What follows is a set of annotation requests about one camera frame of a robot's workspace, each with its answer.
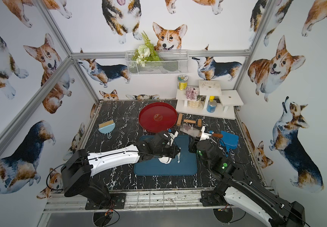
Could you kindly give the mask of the white dough piece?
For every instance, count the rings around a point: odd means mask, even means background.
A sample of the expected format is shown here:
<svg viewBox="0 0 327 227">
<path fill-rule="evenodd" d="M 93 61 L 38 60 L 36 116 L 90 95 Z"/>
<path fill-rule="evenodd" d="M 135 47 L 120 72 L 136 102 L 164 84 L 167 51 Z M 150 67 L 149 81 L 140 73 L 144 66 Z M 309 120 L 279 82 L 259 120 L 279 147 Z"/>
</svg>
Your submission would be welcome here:
<svg viewBox="0 0 327 227">
<path fill-rule="evenodd" d="M 165 148 L 163 155 L 160 156 L 158 160 L 163 164 L 169 164 L 180 152 L 181 149 L 179 147 Z"/>
</svg>

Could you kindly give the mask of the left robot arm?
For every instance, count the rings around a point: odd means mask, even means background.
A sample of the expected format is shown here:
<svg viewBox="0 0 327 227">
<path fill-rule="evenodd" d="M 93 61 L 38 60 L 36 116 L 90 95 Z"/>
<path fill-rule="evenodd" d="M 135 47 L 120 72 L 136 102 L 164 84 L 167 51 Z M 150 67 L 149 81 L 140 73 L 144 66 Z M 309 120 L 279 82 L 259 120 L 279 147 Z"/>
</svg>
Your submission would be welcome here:
<svg viewBox="0 0 327 227">
<path fill-rule="evenodd" d="M 100 186 L 93 176 L 117 166 L 158 158 L 174 159 L 181 151 L 174 142 L 178 134 L 177 130 L 170 129 L 157 133 L 149 141 L 137 141 L 116 150 L 101 153 L 88 153 L 85 149 L 77 151 L 61 168 L 64 196 L 81 195 L 100 208 L 112 206 L 107 186 Z"/>
</svg>

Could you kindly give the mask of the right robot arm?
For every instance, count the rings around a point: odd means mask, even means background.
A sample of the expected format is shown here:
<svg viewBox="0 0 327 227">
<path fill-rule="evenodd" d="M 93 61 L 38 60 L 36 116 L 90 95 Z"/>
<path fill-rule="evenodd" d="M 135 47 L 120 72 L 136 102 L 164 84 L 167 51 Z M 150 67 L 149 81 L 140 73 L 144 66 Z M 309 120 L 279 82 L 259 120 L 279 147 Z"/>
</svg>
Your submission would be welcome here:
<svg viewBox="0 0 327 227">
<path fill-rule="evenodd" d="M 201 193 L 204 207 L 234 205 L 267 227 L 305 226 L 305 211 L 300 203 L 282 199 L 254 181 L 209 140 L 192 139 L 189 151 L 217 180 L 214 190 Z"/>
</svg>

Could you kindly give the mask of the metal dough scraper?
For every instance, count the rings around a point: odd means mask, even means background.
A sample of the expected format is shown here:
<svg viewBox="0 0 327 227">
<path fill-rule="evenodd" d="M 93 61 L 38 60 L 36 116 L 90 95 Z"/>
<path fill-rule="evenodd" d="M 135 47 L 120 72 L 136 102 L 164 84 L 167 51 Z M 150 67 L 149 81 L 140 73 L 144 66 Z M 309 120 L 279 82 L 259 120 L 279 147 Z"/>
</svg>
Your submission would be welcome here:
<svg viewBox="0 0 327 227">
<path fill-rule="evenodd" d="M 192 136 L 192 137 L 197 137 L 200 138 L 201 132 L 199 129 L 193 128 L 192 126 L 189 126 L 188 124 L 184 124 L 181 128 L 180 131 Z M 212 137 L 216 138 L 222 138 L 222 134 L 219 133 L 212 133 Z"/>
</svg>

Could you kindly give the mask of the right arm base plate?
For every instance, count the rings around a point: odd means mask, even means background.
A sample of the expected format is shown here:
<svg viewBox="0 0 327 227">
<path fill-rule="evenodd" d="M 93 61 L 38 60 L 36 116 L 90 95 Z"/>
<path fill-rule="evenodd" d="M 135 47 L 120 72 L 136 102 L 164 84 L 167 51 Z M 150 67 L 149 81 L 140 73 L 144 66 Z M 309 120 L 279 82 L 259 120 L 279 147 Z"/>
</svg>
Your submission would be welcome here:
<svg viewBox="0 0 327 227">
<path fill-rule="evenodd" d="M 228 203 L 223 195 L 219 195 L 214 191 L 201 191 L 201 198 L 199 200 L 203 207 L 226 206 Z"/>
</svg>

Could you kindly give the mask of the wooden double roller pin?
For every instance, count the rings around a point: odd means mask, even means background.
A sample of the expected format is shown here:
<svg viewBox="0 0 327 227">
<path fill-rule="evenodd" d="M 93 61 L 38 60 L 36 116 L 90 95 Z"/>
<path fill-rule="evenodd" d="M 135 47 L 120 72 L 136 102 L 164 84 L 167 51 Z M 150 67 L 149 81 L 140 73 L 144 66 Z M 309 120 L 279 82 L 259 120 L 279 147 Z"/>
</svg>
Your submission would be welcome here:
<svg viewBox="0 0 327 227">
<path fill-rule="evenodd" d="M 181 126 L 183 123 L 195 124 L 197 127 L 201 127 L 202 126 L 202 119 L 196 119 L 196 120 L 184 119 L 183 114 L 179 113 L 176 125 Z"/>
</svg>

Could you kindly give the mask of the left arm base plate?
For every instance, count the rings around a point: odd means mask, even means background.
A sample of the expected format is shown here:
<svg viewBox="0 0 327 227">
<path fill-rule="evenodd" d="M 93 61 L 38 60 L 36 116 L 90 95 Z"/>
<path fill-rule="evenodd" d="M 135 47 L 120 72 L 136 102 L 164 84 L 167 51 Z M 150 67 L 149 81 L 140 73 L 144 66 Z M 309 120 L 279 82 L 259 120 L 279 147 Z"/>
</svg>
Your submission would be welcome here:
<svg viewBox="0 0 327 227">
<path fill-rule="evenodd" d="M 118 209 L 122 210 L 125 206 L 126 193 L 113 193 L 110 194 L 110 199 L 106 199 L 101 203 L 94 203 L 91 200 L 87 200 L 85 209 L 86 210 L 108 210 L 108 209 Z"/>
</svg>

